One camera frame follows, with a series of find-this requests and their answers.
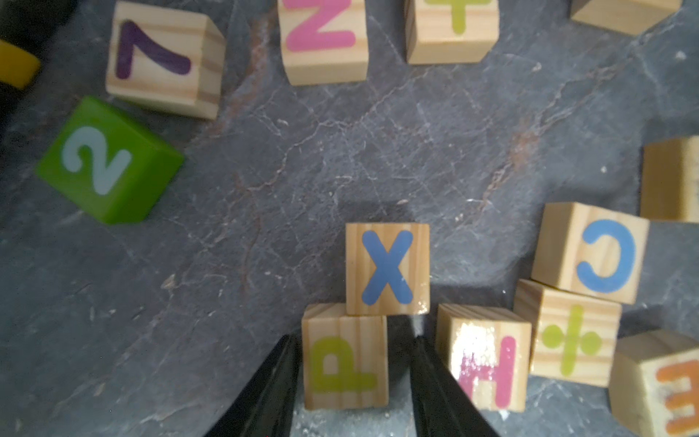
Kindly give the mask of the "wooden block green divide sign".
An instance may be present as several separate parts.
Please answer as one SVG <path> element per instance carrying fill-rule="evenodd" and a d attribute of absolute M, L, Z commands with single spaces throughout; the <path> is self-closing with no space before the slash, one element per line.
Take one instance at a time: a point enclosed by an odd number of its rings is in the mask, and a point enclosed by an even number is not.
<path fill-rule="evenodd" d="M 519 280 L 513 312 L 532 324 L 530 373 L 606 388 L 622 311 L 616 302 Z"/>

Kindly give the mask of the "wooden block orange E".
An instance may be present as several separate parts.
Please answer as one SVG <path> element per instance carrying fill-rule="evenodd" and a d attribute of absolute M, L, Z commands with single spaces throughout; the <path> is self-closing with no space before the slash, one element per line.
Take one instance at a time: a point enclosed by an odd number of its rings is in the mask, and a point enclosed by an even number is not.
<path fill-rule="evenodd" d="M 698 435 L 698 341 L 668 330 L 617 342 L 612 415 L 637 436 Z"/>

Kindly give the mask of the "yellow handled pliers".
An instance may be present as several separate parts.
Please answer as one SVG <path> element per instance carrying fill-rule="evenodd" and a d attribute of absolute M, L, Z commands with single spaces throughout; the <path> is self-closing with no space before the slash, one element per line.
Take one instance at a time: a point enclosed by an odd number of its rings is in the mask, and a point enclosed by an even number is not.
<path fill-rule="evenodd" d="M 40 67 L 41 62 L 36 56 L 1 40 L 0 79 L 2 83 L 24 90 L 32 83 Z"/>

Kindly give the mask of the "wooden block green P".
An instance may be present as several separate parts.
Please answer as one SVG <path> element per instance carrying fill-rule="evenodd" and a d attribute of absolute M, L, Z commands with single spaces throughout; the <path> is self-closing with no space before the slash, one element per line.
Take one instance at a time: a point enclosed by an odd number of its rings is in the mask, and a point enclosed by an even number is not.
<path fill-rule="evenodd" d="M 305 408 L 389 404 L 387 318 L 351 316 L 344 303 L 316 303 L 301 320 Z"/>

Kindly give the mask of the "wooden block blue X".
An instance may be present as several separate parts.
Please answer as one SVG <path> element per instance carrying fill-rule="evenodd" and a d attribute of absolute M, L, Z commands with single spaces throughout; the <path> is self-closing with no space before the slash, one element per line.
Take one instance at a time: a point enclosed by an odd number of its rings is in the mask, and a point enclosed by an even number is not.
<path fill-rule="evenodd" d="M 431 309 L 431 229 L 423 223 L 348 223 L 346 306 L 354 316 Z"/>

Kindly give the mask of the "wooden block green plus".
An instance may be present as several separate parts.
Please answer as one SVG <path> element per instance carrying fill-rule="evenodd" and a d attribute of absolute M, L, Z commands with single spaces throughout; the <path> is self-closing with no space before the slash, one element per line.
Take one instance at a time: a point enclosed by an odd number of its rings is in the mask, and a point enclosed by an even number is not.
<path fill-rule="evenodd" d="M 478 63 L 500 37 L 498 0 L 408 0 L 404 16 L 411 65 Z"/>

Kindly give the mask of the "wooden block pink H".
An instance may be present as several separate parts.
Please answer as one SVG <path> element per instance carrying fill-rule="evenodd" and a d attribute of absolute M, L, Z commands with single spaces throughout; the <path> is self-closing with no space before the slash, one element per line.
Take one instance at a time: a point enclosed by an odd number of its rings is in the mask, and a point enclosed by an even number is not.
<path fill-rule="evenodd" d="M 442 303 L 436 351 L 480 410 L 525 410 L 532 324 L 505 308 Z"/>

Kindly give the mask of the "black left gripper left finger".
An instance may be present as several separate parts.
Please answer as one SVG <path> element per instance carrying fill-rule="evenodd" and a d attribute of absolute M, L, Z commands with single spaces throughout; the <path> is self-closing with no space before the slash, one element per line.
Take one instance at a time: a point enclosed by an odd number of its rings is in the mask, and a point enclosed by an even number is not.
<path fill-rule="evenodd" d="M 208 436 L 288 436 L 291 432 L 300 343 L 284 335 Z"/>

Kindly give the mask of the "wooden block orange A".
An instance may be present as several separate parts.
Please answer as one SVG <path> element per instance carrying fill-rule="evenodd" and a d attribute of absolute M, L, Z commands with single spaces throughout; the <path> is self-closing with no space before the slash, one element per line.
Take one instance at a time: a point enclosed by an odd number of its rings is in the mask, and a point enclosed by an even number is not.
<path fill-rule="evenodd" d="M 639 36 L 677 13 L 682 0 L 573 0 L 570 18 L 630 36 Z"/>

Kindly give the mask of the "wooden block blue R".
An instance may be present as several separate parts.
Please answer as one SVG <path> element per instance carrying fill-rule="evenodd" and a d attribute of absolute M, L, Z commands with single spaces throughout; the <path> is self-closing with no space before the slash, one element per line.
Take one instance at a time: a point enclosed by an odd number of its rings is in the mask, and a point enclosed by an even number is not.
<path fill-rule="evenodd" d="M 643 147 L 640 216 L 698 223 L 698 136 Z"/>

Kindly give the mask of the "wooden block blue C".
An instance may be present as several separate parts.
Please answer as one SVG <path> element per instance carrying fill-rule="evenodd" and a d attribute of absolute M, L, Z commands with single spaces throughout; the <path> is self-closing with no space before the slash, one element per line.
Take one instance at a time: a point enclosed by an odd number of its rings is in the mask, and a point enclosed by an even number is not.
<path fill-rule="evenodd" d="M 610 302 L 637 300 L 650 221 L 579 202 L 544 206 L 531 278 Z"/>

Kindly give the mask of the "green number 2 block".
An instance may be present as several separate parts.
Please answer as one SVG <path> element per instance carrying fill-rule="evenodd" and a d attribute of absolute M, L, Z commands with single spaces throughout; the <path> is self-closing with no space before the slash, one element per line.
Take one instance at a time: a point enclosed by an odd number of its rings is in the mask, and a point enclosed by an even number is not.
<path fill-rule="evenodd" d="M 137 223 L 147 218 L 184 160 L 123 110 L 85 97 L 36 174 L 105 224 Z"/>

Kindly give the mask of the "wooden block purple 7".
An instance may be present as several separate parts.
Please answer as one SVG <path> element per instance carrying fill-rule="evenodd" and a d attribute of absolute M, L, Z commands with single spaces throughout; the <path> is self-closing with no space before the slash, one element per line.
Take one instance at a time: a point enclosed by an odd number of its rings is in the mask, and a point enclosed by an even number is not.
<path fill-rule="evenodd" d="M 209 16 L 118 1 L 107 92 L 147 109 L 213 120 L 220 110 L 226 48 Z"/>

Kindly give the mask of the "wooden block pink Z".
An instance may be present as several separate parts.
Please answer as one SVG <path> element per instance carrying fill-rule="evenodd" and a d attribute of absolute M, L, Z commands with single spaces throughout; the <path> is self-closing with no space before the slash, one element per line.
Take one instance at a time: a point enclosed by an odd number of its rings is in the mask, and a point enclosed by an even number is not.
<path fill-rule="evenodd" d="M 295 87 L 367 79 L 369 44 L 363 0 L 278 2 L 280 49 Z"/>

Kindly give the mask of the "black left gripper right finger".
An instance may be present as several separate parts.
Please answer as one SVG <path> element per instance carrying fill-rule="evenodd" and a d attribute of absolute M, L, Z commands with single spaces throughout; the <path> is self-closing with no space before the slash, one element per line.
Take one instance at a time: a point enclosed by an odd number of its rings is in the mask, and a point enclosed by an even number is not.
<path fill-rule="evenodd" d="M 424 336 L 413 342 L 410 374 L 413 416 L 420 437 L 498 436 Z"/>

